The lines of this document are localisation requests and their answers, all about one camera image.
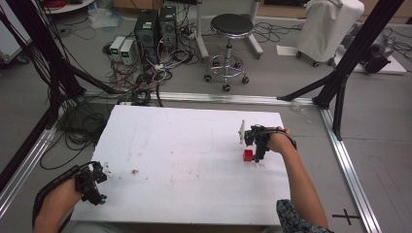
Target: stool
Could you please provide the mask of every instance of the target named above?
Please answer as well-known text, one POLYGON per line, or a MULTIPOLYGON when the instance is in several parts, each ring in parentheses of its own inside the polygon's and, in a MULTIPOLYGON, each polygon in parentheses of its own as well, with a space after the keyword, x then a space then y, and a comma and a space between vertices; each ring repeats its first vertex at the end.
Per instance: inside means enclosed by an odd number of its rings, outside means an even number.
POLYGON ((249 78, 243 71, 242 60, 231 55, 231 40, 244 39, 249 37, 254 29, 252 22, 245 17, 235 14, 224 14, 214 17, 211 22, 211 30, 218 36, 228 38, 224 55, 216 55, 210 59, 206 69, 204 80, 212 81, 212 75, 224 78, 223 91, 230 91, 230 85, 227 84, 227 78, 236 77, 243 74, 242 83, 249 82, 249 78))

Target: person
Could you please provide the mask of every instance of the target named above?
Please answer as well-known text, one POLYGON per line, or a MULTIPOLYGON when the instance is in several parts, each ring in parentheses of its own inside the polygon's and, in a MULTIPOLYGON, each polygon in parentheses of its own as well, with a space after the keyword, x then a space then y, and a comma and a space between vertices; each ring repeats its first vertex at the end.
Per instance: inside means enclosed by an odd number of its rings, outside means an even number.
MULTIPOLYGON (((289 138, 279 133, 272 133, 267 146, 282 155, 288 173, 291 200, 279 200, 276 207, 284 232, 332 233, 327 229, 326 214, 319 195, 289 138)), ((59 185, 46 196, 42 209, 36 217, 34 232, 57 232, 65 215, 81 199, 82 193, 76 190, 73 178, 59 185)), ((92 226, 86 227, 88 232, 91 232, 90 227, 92 226)))

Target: patterned sleeve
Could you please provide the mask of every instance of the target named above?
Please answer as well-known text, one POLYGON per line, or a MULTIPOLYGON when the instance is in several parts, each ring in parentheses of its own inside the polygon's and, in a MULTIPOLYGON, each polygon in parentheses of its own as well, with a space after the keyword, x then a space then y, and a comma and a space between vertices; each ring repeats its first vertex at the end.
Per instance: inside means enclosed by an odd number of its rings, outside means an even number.
POLYGON ((322 226, 302 219, 294 209, 291 200, 279 200, 276 204, 276 212, 284 233, 333 233, 322 226))

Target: black cross mark on floor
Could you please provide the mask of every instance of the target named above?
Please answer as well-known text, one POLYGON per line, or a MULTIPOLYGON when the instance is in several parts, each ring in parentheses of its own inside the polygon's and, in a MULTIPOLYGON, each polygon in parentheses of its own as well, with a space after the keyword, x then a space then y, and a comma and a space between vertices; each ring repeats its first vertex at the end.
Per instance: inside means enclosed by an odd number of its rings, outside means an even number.
POLYGON ((346 209, 343 209, 343 212, 345 212, 344 216, 342 216, 342 215, 332 215, 332 217, 344 217, 348 220, 349 225, 352 225, 351 218, 361 218, 360 216, 349 216, 346 209))

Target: human arm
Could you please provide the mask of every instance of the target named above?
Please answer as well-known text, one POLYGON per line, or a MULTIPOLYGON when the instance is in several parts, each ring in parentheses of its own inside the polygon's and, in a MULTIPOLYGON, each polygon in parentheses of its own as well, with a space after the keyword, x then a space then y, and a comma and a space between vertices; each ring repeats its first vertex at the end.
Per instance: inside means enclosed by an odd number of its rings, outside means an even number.
POLYGON ((68 211, 82 199, 76 190, 75 179, 60 184, 45 198, 34 224, 34 233, 56 233, 68 211))
POLYGON ((285 162, 288 173, 291 200, 296 212, 304 220, 327 228, 325 210, 312 180, 306 172, 298 151, 293 147, 289 138, 279 133, 272 133, 267 146, 279 152, 285 162))

